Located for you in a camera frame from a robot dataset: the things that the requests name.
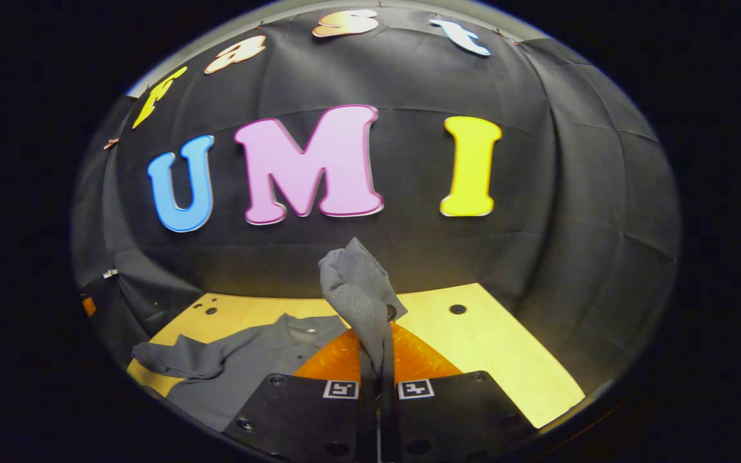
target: yellow table surface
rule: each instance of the yellow table surface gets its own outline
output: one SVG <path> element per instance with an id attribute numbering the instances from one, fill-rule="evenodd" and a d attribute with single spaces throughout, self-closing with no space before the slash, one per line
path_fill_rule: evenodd
<path id="1" fill-rule="evenodd" d="M 417 335 L 462 372 L 484 370 L 541 428 L 585 398 L 585 393 L 556 358 L 479 284 L 399 294 L 408 314 L 397 324 Z M 453 304 L 467 307 L 453 314 Z M 206 314 L 210 307 L 214 314 Z M 333 316 L 324 299 L 280 299 L 207 293 L 150 340 L 174 345 L 180 334 L 203 343 L 242 329 L 271 325 L 282 314 L 297 318 Z M 141 384 L 167 395 L 183 378 L 150 372 L 131 361 L 127 372 Z"/>

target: blue letter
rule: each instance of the blue letter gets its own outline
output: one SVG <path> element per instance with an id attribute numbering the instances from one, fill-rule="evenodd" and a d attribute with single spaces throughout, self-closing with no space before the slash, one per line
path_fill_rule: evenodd
<path id="1" fill-rule="evenodd" d="M 440 21 L 438 19 L 432 19 L 430 22 L 436 26 L 441 26 L 442 30 L 444 30 L 444 34 L 447 35 L 453 43 L 459 45 L 465 50 L 478 53 L 479 55 L 491 55 L 490 50 L 473 43 L 471 37 L 479 39 L 476 34 L 470 30 L 462 29 L 462 26 L 459 26 L 459 24 L 451 23 L 450 21 Z"/>
<path id="2" fill-rule="evenodd" d="M 214 207 L 214 194 L 211 191 L 211 176 L 208 170 L 208 149 L 214 144 L 214 136 L 202 135 L 182 146 L 182 158 L 188 160 L 190 190 L 193 203 L 187 209 L 176 205 L 173 196 L 173 180 L 170 166 L 176 156 L 172 152 L 158 156 L 147 166 L 151 177 L 153 201 L 159 220 L 174 232 L 192 232 L 208 222 Z"/>

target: pink letter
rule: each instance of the pink letter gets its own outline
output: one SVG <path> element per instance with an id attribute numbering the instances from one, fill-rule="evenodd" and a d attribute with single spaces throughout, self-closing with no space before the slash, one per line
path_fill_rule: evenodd
<path id="1" fill-rule="evenodd" d="M 373 190 L 368 159 L 368 132 L 377 114 L 376 108 L 365 105 L 328 109 L 305 152 L 275 118 L 239 129 L 233 138 L 244 146 L 250 185 L 250 208 L 244 219 L 253 225 L 285 219 L 288 209 L 276 202 L 274 186 L 298 216 L 307 217 L 322 173 L 326 193 L 319 206 L 323 214 L 350 217 L 382 211 L 382 196 Z"/>

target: shirt collar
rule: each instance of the shirt collar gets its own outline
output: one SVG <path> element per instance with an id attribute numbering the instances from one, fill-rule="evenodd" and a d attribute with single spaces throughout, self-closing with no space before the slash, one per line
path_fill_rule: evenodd
<path id="1" fill-rule="evenodd" d="M 312 345 L 321 349 L 333 338 L 346 331 L 345 325 L 338 316 L 311 316 L 297 318 L 290 314 L 282 314 L 276 323 L 268 325 L 264 334 L 267 334 L 266 342 L 270 349 L 285 349 L 292 345 L 300 345 L 303 341 L 296 340 L 291 336 L 291 329 L 315 329 L 317 337 L 311 340 Z"/>

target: letter u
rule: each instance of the letter u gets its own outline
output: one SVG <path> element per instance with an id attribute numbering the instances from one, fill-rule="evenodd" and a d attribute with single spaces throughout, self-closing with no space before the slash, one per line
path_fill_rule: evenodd
<path id="1" fill-rule="evenodd" d="M 182 146 L 182 156 L 188 160 L 190 191 L 193 198 L 186 209 L 176 205 L 173 194 L 173 179 L 170 167 L 176 160 L 172 152 L 158 156 L 147 166 L 151 177 L 153 201 L 162 225 L 174 232 L 192 232 L 208 222 L 214 208 L 214 193 L 211 191 L 211 176 L 208 169 L 208 149 L 214 144 L 214 136 L 202 135 Z"/>

